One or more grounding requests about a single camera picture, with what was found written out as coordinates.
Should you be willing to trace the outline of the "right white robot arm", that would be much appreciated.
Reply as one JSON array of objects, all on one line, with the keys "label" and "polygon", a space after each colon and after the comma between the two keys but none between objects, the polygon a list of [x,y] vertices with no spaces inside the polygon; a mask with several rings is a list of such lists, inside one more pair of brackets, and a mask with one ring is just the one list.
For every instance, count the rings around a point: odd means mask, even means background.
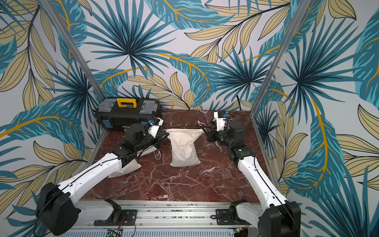
[{"label": "right white robot arm", "polygon": [[219,142],[228,148],[228,156],[246,177],[256,193],[261,207],[244,200],[231,203],[229,209],[218,209],[213,216],[218,225],[246,224],[258,229],[260,237],[299,237],[301,209],[274,186],[262,170],[255,154],[245,144],[241,122],[231,121],[227,130],[219,126],[202,126],[209,142]]}]

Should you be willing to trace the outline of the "cream cloth drawstring bag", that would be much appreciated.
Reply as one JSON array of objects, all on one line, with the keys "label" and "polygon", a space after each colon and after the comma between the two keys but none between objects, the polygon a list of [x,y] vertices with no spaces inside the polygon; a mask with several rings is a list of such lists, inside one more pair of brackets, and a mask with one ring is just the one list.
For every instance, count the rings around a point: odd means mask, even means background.
[{"label": "cream cloth drawstring bag", "polygon": [[204,133],[202,129],[167,129],[171,141],[172,167],[196,166],[201,162],[197,156],[194,142]]}]

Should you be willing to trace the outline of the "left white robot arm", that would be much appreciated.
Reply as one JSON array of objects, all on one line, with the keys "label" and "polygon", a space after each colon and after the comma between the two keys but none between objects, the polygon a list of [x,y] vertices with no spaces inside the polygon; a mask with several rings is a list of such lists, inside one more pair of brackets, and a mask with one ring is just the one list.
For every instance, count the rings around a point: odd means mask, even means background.
[{"label": "left white robot arm", "polygon": [[132,124],[124,141],[96,163],[79,174],[42,187],[36,208],[36,218],[55,236],[70,230],[75,224],[93,222],[116,226],[125,218],[121,207],[110,199],[85,204],[81,198],[109,175],[126,167],[151,147],[159,148],[169,134],[152,125],[148,130],[140,123]]}]

